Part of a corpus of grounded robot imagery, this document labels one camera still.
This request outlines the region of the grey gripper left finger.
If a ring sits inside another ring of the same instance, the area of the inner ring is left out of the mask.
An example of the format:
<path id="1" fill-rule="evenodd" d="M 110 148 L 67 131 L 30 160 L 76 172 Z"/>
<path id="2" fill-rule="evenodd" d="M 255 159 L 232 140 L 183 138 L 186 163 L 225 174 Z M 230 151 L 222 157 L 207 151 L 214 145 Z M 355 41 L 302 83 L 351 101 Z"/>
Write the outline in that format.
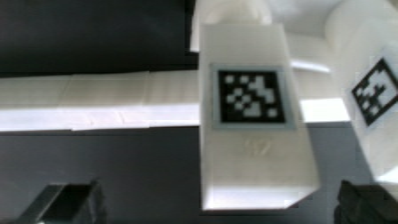
<path id="1" fill-rule="evenodd" d="M 49 184 L 14 224 L 106 224 L 106 205 L 99 182 Z"/>

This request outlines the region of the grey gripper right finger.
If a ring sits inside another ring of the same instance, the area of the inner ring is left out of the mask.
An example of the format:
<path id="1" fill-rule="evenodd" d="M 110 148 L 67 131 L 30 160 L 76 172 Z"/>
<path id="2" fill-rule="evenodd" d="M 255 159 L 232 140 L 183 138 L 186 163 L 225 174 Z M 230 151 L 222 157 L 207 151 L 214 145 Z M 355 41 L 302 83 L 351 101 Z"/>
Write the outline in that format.
<path id="1" fill-rule="evenodd" d="M 380 185 L 341 181 L 334 224 L 398 224 L 398 201 Z"/>

